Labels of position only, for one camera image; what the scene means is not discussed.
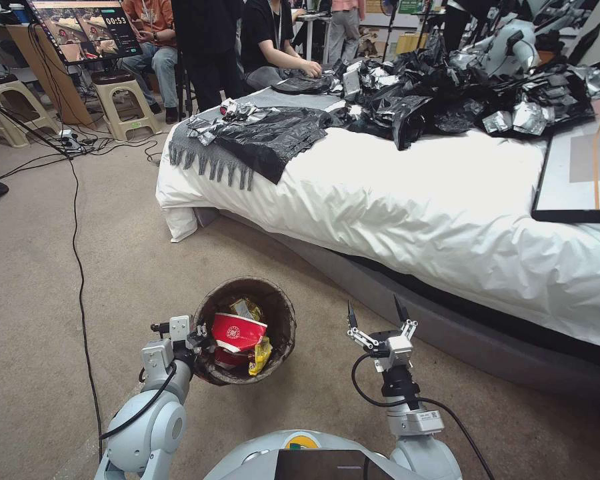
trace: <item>woven wastebasket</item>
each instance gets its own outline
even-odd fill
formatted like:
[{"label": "woven wastebasket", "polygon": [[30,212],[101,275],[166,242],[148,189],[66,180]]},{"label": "woven wastebasket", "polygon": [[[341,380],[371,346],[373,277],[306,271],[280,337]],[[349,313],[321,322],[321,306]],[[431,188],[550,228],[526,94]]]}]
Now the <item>woven wastebasket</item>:
[{"label": "woven wastebasket", "polygon": [[214,364],[212,355],[198,356],[195,374],[215,385],[245,385],[264,380],[282,365],[295,346],[296,323],[293,305],[280,287],[264,278],[237,277],[218,285],[198,306],[193,316],[193,325],[206,325],[207,331],[211,332],[218,304],[232,295],[247,295],[260,306],[273,351],[265,367],[254,377]]}]

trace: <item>hand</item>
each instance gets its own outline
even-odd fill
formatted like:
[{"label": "hand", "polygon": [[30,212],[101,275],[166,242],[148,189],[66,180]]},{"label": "hand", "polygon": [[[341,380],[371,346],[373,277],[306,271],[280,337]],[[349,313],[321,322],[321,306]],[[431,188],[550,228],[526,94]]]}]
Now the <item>hand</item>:
[{"label": "hand", "polygon": [[153,33],[145,30],[138,30],[138,42],[145,43],[153,41]]},{"label": "hand", "polygon": [[305,64],[302,66],[302,71],[307,74],[308,77],[316,78],[322,75],[322,67],[319,63],[310,62],[305,60]]}]

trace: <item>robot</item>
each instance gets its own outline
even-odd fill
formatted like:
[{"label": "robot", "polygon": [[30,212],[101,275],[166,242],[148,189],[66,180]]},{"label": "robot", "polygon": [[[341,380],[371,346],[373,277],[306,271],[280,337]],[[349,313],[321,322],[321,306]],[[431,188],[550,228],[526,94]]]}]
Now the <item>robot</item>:
[{"label": "robot", "polygon": [[[574,24],[582,25],[588,12],[579,7],[584,0],[564,0],[560,8],[552,8],[554,0],[517,0],[518,16],[501,20],[494,34],[466,46],[463,51],[472,53],[488,76],[513,75],[528,72],[538,66],[540,56],[535,49],[535,37],[551,30],[560,30]],[[536,26],[534,19],[546,19]]]},{"label": "robot", "polygon": [[[316,473],[333,479],[461,480],[451,450],[433,437],[444,429],[442,416],[438,410],[427,410],[423,403],[434,403],[459,420],[440,402],[417,396],[420,388],[411,377],[411,337],[417,322],[409,319],[406,308],[397,299],[395,304],[402,321],[400,330],[368,335],[358,329],[351,304],[347,316],[347,335],[365,350],[354,363],[353,384],[363,398],[387,409],[389,431],[397,438],[390,458],[328,433],[277,431],[238,445],[205,480],[316,478]],[[138,473],[143,480],[169,478],[171,460],[187,426],[183,404],[195,358],[209,338],[204,327],[192,329],[191,318],[186,315],[154,324],[152,329],[161,337],[169,332],[170,338],[150,341],[142,348],[144,387],[118,411],[108,432],[101,436],[108,438],[108,443],[96,480],[123,480],[125,472]],[[355,370],[366,358],[371,358],[382,374],[385,403],[368,398],[355,381]],[[460,422],[459,425],[489,478],[493,478],[466,429]]]}]

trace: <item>beige carpet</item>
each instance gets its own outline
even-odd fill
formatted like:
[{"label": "beige carpet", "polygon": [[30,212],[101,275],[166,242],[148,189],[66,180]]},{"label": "beige carpet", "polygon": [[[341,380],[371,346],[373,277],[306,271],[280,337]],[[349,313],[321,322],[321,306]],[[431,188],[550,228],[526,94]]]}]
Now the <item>beige carpet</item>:
[{"label": "beige carpet", "polygon": [[[0,173],[48,152],[0,145]],[[295,351],[257,385],[192,381],[189,425],[171,477],[201,479],[236,444],[284,428],[326,431],[391,452],[384,412],[351,385],[360,348],[345,335],[342,290],[284,246],[228,219],[170,243],[154,198],[157,168],[140,148],[82,157],[75,168],[77,248],[105,426],[137,391],[140,348],[155,338],[150,323],[194,312],[230,277],[260,275],[295,305]],[[97,468],[97,444],[71,250],[74,180],[62,162],[5,182],[11,191],[0,198],[0,479],[88,479]],[[355,305],[364,330],[387,328]],[[594,412],[493,378],[421,341],[415,346],[413,374],[423,395],[459,414],[498,479],[600,479]],[[361,367],[361,385],[376,397],[379,377],[370,364]],[[485,478],[461,432],[444,418],[438,438],[465,478]]]}]

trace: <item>screen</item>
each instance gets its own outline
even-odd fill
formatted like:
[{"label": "screen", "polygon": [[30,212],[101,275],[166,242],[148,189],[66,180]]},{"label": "screen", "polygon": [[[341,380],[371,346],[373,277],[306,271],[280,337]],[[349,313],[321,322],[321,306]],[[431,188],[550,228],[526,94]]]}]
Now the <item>screen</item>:
[{"label": "screen", "polygon": [[66,65],[141,53],[118,0],[27,1]]},{"label": "screen", "polygon": [[392,480],[360,450],[280,450],[275,480]]}]

